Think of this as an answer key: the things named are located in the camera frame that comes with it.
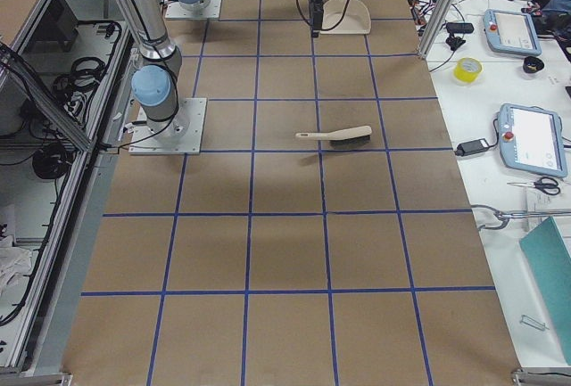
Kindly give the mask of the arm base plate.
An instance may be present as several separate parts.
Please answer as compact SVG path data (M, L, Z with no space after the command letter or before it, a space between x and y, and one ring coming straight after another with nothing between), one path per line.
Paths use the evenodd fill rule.
M206 98L183 98L178 102L177 116L166 130L159 123L148 121L142 107L139 108L137 119L145 121L133 131L135 142L128 146L132 155L197 155L201 151L203 126L206 116Z
M169 0L165 12L168 21L218 19L222 0Z

